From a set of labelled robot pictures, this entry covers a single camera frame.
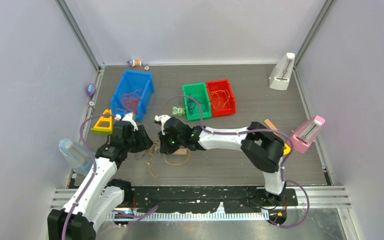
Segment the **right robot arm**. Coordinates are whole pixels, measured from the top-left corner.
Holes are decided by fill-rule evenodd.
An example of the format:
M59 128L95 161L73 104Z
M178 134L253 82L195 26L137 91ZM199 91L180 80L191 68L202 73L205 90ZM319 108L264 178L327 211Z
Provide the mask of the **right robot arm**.
M253 121L248 127L217 129L190 127L174 116L156 115L160 153L173 154L180 147L190 151L212 149L234 150L245 154L264 177L263 197L271 205L279 205L286 197L286 183L281 165L284 160L285 142L272 130Z

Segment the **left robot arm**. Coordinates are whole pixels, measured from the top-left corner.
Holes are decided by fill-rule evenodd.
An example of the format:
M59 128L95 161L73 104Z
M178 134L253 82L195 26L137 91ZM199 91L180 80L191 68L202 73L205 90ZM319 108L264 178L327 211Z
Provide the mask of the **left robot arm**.
M120 205L133 202L129 182L112 180L129 153L148 150L153 145L145 127L133 120L116 121L108 141L96 150L93 165L61 209L47 217L50 240L95 240L102 223Z

